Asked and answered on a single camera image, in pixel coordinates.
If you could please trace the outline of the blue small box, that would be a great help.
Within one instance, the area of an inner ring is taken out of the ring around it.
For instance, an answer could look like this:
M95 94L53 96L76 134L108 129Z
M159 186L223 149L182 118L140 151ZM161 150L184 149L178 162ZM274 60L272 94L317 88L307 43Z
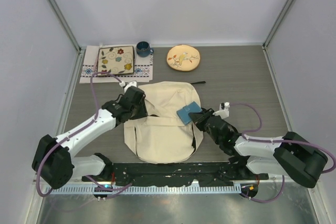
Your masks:
M184 125L188 125L189 123L192 122L192 119L190 118L189 114L199 112L202 112L202 108L194 101L189 105L186 105L181 109L177 110L176 114Z

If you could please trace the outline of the cream canvas backpack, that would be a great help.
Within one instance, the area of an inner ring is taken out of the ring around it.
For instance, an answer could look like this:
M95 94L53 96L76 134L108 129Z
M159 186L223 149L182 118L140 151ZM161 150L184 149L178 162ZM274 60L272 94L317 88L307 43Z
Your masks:
M204 134L193 123L185 125L177 111L195 102L196 89L187 82L163 81L139 87L145 93L148 115L124 124L124 142L142 161L152 164L179 163L189 159Z

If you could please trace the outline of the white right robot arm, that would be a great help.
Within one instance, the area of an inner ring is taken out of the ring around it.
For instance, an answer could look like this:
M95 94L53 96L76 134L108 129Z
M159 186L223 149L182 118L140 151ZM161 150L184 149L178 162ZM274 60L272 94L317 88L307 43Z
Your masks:
M297 184L314 188L328 158L326 151L312 146L295 132L280 137L252 137L226 122L228 108L189 113L194 125L206 132L219 148L240 163L242 179L259 174L288 176Z

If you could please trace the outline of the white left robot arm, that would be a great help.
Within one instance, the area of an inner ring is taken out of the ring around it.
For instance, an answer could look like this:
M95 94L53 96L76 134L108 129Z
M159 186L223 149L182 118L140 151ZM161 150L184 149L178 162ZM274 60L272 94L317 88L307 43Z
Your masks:
M107 131L128 120L147 116L145 92L130 86L118 100L106 102L91 118L56 137L43 136L32 162L32 169L52 189L59 189L71 179L91 177L105 182L112 178L112 162L100 153L88 157L77 154Z

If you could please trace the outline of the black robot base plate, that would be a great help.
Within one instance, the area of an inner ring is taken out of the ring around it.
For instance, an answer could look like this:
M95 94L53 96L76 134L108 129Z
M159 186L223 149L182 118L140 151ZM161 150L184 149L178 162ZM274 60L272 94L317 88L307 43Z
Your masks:
M267 180L268 174L254 174L241 164L229 162L204 163L114 163L107 175L100 178L93 176L98 182L112 182L117 186L131 183L138 187L188 187L194 180L201 187L232 186L236 180Z

